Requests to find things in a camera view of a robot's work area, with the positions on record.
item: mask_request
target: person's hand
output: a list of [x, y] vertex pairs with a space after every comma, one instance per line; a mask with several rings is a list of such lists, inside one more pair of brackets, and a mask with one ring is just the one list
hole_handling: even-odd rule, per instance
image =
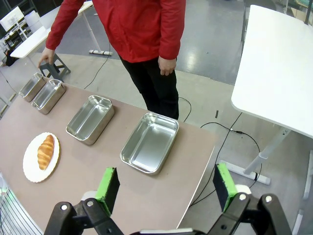
[[49, 64], [53, 64], [53, 57], [54, 57], [54, 50], [50, 50], [48, 48], [45, 48], [43, 53], [41, 54], [41, 58], [39, 60], [39, 63], [38, 63], [38, 68], [41, 64], [42, 61], [46, 61], [46, 62], [49, 62]]
[[161, 56], [158, 57], [158, 66], [161, 70], [161, 75], [168, 76], [176, 67], [176, 59], [174, 60], [166, 60]]

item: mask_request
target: red sleeve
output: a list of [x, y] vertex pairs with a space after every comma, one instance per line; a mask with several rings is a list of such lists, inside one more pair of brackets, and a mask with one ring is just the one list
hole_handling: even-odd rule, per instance
[[184, 31], [186, 0], [161, 0], [161, 42], [159, 55], [166, 60], [177, 58]]
[[63, 35], [67, 31], [70, 24], [76, 18], [79, 9], [85, 0], [64, 0], [57, 17], [51, 27], [45, 46], [48, 49], [55, 50], [60, 44]]

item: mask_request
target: stainless steel tray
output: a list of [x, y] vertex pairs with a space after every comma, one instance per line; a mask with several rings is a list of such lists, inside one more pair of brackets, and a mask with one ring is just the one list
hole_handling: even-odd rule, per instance
[[114, 115], [109, 99], [92, 95], [67, 125], [67, 133], [91, 145], [101, 135]]
[[178, 122], [172, 118], [145, 114], [123, 147], [121, 160], [144, 173], [159, 173], [178, 129]]
[[50, 79], [36, 95], [31, 105], [43, 114], [48, 114], [65, 92], [62, 82]]
[[32, 78], [19, 92], [19, 96], [24, 98], [27, 102], [31, 102], [35, 95], [45, 85], [44, 76], [41, 73], [35, 73]]

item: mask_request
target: gray step stool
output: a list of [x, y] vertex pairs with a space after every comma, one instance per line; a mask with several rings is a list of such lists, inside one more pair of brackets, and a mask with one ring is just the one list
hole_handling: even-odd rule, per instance
[[[60, 63], [62, 65], [55, 65], [55, 62], [56, 61], [60, 61]], [[39, 66], [39, 69], [41, 71], [41, 73], [45, 76], [45, 77], [53, 77], [54, 79], [58, 79], [62, 82], [63, 81], [63, 77], [65, 76], [66, 72], [70, 73], [70, 70], [69, 68], [63, 63], [63, 61], [58, 57], [57, 54], [54, 54], [54, 57], [53, 57], [53, 65], [49, 64], [49, 63], [46, 63], [46, 64], [43, 64], [43, 65], [40, 65]], [[48, 70], [49, 73], [48, 75], [46, 76], [45, 73], [44, 73], [44, 70]]]

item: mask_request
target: gray floor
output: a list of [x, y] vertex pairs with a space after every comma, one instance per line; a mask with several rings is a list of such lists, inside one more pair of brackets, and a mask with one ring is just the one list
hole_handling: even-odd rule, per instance
[[[33, 61], [37, 62], [40, 54], [35, 54]], [[91, 56], [74, 56], [59, 54], [61, 59], [70, 67], [72, 73], [67, 75], [65, 82], [83, 88], [95, 76], [97, 70], [104, 63], [104, 58]], [[17, 61], [12, 67], [0, 68], [4, 76], [9, 80], [15, 90], [21, 89], [28, 78], [36, 71], [26, 60]], [[234, 110], [230, 98], [233, 86], [214, 81], [208, 77], [177, 71], [179, 95], [188, 99], [192, 104], [192, 112], [188, 120], [189, 124], [201, 126], [210, 121], [219, 122], [225, 126], [231, 126], [239, 112]], [[119, 60], [109, 59], [100, 70], [94, 82], [88, 87], [94, 91], [108, 97], [121, 100], [131, 105], [145, 108], [142, 97], [136, 90], [128, 73]], [[180, 120], [184, 120], [189, 112], [189, 105], [179, 100]], [[209, 125], [206, 130], [218, 135], [219, 141], [216, 144], [212, 159], [200, 183], [199, 190], [205, 185], [214, 165], [217, 152], [227, 134], [227, 131], [217, 125]], [[242, 130], [252, 135], [258, 142], [261, 149], [270, 141], [278, 126], [267, 121], [243, 114], [234, 126], [236, 130]], [[262, 174], [272, 178], [270, 186], [256, 183], [251, 191], [256, 197], [264, 193], [272, 192], [276, 194], [286, 213], [289, 225], [292, 228], [299, 208], [304, 209], [304, 219], [300, 234], [307, 235], [313, 233], [313, 190], [311, 189], [308, 201], [303, 202], [303, 190], [306, 180], [309, 150], [313, 149], [313, 140], [297, 133], [290, 133], [287, 138], [273, 152], [271, 158], [263, 164]], [[231, 133], [227, 139], [219, 159], [230, 161], [231, 163], [247, 166], [258, 153], [256, 145], [246, 136]], [[253, 181], [232, 174], [236, 184], [250, 186]], [[213, 190], [213, 185], [209, 184], [204, 195]], [[220, 216], [221, 209], [215, 193], [201, 203], [191, 207], [182, 223], [181, 227], [193, 227], [194, 229], [208, 231]], [[254, 234], [248, 225], [241, 225], [237, 235]]]
[[[177, 70], [234, 85], [241, 55], [243, 9], [243, 2], [236, 0], [187, 0]], [[94, 8], [90, 8], [86, 17], [101, 49], [108, 51], [108, 38], [94, 13]], [[79, 18], [69, 27], [56, 51], [88, 55], [89, 49], [95, 47], [83, 19]], [[111, 51], [112, 58], [119, 59], [112, 47]]]

